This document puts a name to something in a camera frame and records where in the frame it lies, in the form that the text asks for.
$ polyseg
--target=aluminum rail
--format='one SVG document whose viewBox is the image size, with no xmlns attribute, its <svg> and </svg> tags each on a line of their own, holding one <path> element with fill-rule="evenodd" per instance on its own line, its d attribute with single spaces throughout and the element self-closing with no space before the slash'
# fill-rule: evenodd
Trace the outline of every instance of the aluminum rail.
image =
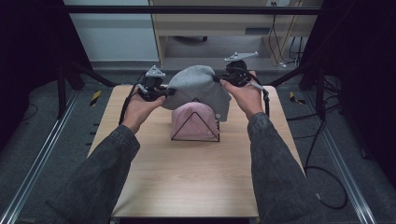
<svg viewBox="0 0 396 224">
<path fill-rule="evenodd" d="M 304 98 L 307 99 L 308 105 L 311 107 L 312 111 L 315 110 L 313 97 L 304 92 Z M 323 136 L 325 143 L 327 144 L 327 149 L 329 151 L 330 157 L 332 158 L 332 163 L 334 164 L 337 173 L 340 175 L 340 179 L 346 188 L 347 195 L 349 197 L 350 202 L 355 208 L 356 214 L 358 215 L 359 220 L 362 224 L 376 224 L 376 220 L 373 216 L 373 213 L 364 199 L 363 194 L 361 193 L 361 189 L 359 188 L 355 178 L 347 167 L 346 162 L 341 156 L 340 151 L 338 150 L 337 145 L 332 139 L 332 135 L 329 130 L 324 127 Z"/>
<path fill-rule="evenodd" d="M 66 124 L 67 120 L 73 108 L 76 104 L 76 100 L 78 98 L 79 91 L 73 91 L 73 94 L 69 98 L 69 102 L 67 104 L 67 109 L 64 112 L 64 115 L 55 122 L 55 125 L 52 128 L 46 142 L 43 147 L 40 149 L 37 157 L 35 158 L 35 162 L 30 168 L 29 173 L 24 178 L 18 192 L 15 194 L 11 203 L 6 208 L 6 211 L 0 218 L 1 224 L 13 224 L 18 218 L 27 198 L 29 197 L 33 187 L 35 186 L 35 182 L 41 174 L 41 171 L 44 168 L 44 165 L 47 162 L 48 157 L 50 156 L 51 151 L 53 150 L 63 128 Z"/>
<path fill-rule="evenodd" d="M 208 6 L 43 6 L 45 10 L 68 13 L 103 14 L 246 14 L 246 15 L 321 15 L 342 13 L 341 9 L 323 7 L 208 7 Z"/>
</svg>

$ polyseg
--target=wooden table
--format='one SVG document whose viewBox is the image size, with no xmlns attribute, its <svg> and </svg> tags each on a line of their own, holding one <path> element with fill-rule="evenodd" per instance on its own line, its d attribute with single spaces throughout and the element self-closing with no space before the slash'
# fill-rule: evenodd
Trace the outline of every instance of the wooden table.
<svg viewBox="0 0 396 224">
<path fill-rule="evenodd" d="M 276 90 L 265 88 L 271 121 L 300 163 Z M 130 89 L 114 88 L 91 151 L 118 126 Z M 136 135 L 141 148 L 112 216 L 258 217 L 248 120 L 236 101 L 231 100 L 227 122 L 220 123 L 220 142 L 172 141 L 171 113 L 157 108 L 141 126 Z"/>
</svg>

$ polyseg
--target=gray cloth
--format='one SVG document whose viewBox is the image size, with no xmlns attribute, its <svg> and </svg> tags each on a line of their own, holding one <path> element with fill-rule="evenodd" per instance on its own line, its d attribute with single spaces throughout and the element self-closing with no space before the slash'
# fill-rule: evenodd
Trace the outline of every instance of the gray cloth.
<svg viewBox="0 0 396 224">
<path fill-rule="evenodd" d="M 180 71 L 168 84 L 168 88 L 176 90 L 175 95 L 168 96 L 163 107 L 174 110 L 196 99 L 215 111 L 217 121 L 227 121 L 231 96 L 219 82 L 213 81 L 213 75 L 213 69 L 204 65 Z"/>
<path fill-rule="evenodd" d="M 247 131 L 262 223 L 325 223 L 322 205 L 268 117 L 254 115 Z M 107 223 L 139 147 L 133 133 L 119 126 L 46 201 L 36 223 Z"/>
</svg>

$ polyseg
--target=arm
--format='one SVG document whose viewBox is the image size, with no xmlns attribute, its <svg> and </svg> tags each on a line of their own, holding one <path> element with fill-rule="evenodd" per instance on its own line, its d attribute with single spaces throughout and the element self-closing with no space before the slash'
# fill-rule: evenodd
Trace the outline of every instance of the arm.
<svg viewBox="0 0 396 224">
<path fill-rule="evenodd" d="M 325 223 L 319 200 L 274 125 L 263 113 L 261 91 L 251 84 L 223 87 L 245 112 L 249 124 L 251 173 L 263 223 Z"/>
<path fill-rule="evenodd" d="M 146 102 L 134 95 L 123 123 L 105 138 L 46 201 L 35 223 L 108 223 L 140 148 L 135 133 L 165 97 Z"/>
</svg>

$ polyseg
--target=black strap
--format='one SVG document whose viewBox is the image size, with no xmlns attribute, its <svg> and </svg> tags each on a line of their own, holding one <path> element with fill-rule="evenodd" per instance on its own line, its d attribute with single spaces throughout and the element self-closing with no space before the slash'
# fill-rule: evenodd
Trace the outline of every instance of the black strap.
<svg viewBox="0 0 396 224">
<path fill-rule="evenodd" d="M 125 98 L 124 104 L 122 105 L 119 125 L 122 124 L 123 119 L 125 118 L 126 108 L 128 108 L 128 104 L 131 101 L 132 96 L 134 95 L 134 88 L 135 87 L 136 87 L 136 84 L 134 84 L 132 86 L 131 92 L 129 92 L 129 95 Z"/>
<path fill-rule="evenodd" d="M 259 79 L 256 76 L 253 76 L 249 71 L 247 71 L 247 74 L 249 77 L 251 77 L 254 81 L 257 82 L 257 84 L 261 85 Z M 268 97 L 269 92 L 262 86 L 262 99 L 264 100 L 264 105 L 265 105 L 265 114 L 267 114 L 268 118 L 270 117 L 270 98 Z"/>
</svg>

